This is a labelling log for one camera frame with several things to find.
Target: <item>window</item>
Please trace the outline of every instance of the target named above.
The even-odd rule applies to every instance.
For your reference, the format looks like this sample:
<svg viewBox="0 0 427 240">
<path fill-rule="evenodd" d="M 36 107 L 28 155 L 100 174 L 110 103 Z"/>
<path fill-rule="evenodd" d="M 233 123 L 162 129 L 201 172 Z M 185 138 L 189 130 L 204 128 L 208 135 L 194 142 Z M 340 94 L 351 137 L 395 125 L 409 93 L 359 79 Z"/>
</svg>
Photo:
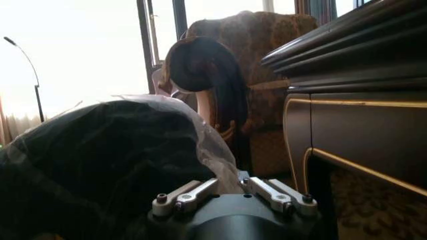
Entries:
<svg viewBox="0 0 427 240">
<path fill-rule="evenodd" d="M 353 10 L 353 0 L 336 0 L 335 4 L 337 17 Z"/>
<path fill-rule="evenodd" d="M 185 0 L 186 25 L 202 19 L 221 19 L 241 11 L 262 11 L 261 0 Z"/>
<path fill-rule="evenodd" d="M 2 36 L 32 60 L 48 117 L 85 98 L 148 93 L 134 1 L 1 0 L 0 22 L 0 85 L 13 92 L 2 99 L 9 114 L 16 106 L 33 106 L 36 79 L 22 53 Z M 30 111 L 38 114 L 37 107 Z"/>
<path fill-rule="evenodd" d="M 154 40 L 157 48 L 157 60 L 154 64 L 160 64 L 165 59 L 169 48 L 176 43 L 176 28 L 173 18 L 173 6 L 170 0 L 152 1 L 152 15 L 149 19 L 153 21 L 152 31 L 154 31 Z"/>
<path fill-rule="evenodd" d="M 273 12 L 277 14 L 295 14 L 295 1 L 273 0 Z"/>
</svg>

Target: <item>plastic bag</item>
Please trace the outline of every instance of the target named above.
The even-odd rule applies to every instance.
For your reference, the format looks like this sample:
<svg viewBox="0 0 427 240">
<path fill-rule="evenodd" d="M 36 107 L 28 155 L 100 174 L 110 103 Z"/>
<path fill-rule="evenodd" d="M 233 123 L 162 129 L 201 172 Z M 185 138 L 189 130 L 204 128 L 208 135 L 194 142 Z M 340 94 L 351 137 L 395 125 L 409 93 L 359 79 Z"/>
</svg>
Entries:
<svg viewBox="0 0 427 240">
<path fill-rule="evenodd" d="M 232 153 L 181 101 L 82 105 L 0 151 L 0 239 L 144 239 L 157 193 L 214 176 L 218 193 L 241 192 Z"/>
</svg>

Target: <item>window frame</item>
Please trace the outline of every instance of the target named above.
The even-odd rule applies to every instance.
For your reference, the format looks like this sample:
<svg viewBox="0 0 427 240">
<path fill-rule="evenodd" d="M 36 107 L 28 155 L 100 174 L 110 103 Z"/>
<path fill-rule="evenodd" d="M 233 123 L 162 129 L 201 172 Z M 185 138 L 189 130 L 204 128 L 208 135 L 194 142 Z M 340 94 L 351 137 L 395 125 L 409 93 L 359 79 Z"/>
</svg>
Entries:
<svg viewBox="0 0 427 240">
<path fill-rule="evenodd" d="M 331 22 L 336 16 L 336 10 L 333 12 L 333 5 L 336 8 L 335 1 L 336 0 L 317 0 L 319 4 L 321 5 L 323 12 L 319 15 L 312 14 L 311 9 L 311 0 L 295 0 L 295 13 L 311 15 L 317 19 L 317 24 L 321 26 Z M 359 8 L 361 5 L 371 2 L 369 0 L 352 0 L 352 9 Z"/>
<path fill-rule="evenodd" d="M 176 29 L 176 41 L 188 29 L 185 0 L 170 0 L 173 8 L 173 19 Z M 262 3 L 262 10 L 272 12 L 275 10 L 273 0 L 260 0 Z M 297 3 L 305 0 L 295 0 L 295 14 L 299 14 Z M 158 59 L 157 36 L 153 19 L 153 5 L 152 0 L 136 0 L 138 27 L 141 36 L 142 54 L 145 60 L 145 72 L 148 81 L 149 94 L 154 94 L 154 86 L 152 81 L 153 72 L 161 68 L 162 60 Z"/>
</svg>

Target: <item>patterned carpet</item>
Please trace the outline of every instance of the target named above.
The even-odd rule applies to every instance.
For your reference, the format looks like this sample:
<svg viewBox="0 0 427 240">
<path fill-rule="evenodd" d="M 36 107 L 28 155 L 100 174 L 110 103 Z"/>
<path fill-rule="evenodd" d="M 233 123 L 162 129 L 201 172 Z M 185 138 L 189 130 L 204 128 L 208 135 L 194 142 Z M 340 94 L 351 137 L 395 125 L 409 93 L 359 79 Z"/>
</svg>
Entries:
<svg viewBox="0 0 427 240">
<path fill-rule="evenodd" d="M 341 240 L 425 240 L 427 201 L 345 170 L 331 174 Z"/>
</svg>

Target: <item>silver lever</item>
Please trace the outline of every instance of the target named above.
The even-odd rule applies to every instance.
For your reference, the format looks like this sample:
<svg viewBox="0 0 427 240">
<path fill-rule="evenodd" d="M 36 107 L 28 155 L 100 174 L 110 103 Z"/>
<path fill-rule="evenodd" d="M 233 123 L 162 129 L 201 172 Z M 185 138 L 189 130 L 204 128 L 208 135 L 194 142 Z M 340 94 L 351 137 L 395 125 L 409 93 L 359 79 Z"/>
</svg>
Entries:
<svg viewBox="0 0 427 240">
<path fill-rule="evenodd" d="M 317 214 L 317 202 L 309 195 L 300 194 L 277 179 L 269 179 L 268 183 L 277 191 L 288 194 L 292 205 L 300 215 L 311 217 Z"/>
<path fill-rule="evenodd" d="M 264 183 L 257 177 L 250 177 L 242 180 L 245 184 L 245 190 L 250 194 L 258 194 L 268 202 L 272 210 L 287 214 L 291 210 L 292 203 L 291 197 L 276 191 L 267 183 Z"/>
<path fill-rule="evenodd" d="M 210 178 L 192 191 L 180 194 L 176 198 L 174 209 L 180 213 L 188 213 L 196 210 L 197 204 L 206 198 L 216 190 L 217 179 Z"/>
<path fill-rule="evenodd" d="M 172 213 L 176 198 L 178 197 L 178 195 L 186 193 L 198 185 L 200 182 L 192 180 L 184 186 L 172 191 L 168 195 L 160 193 L 156 199 L 152 200 L 152 214 L 157 217 L 168 216 Z"/>
</svg>

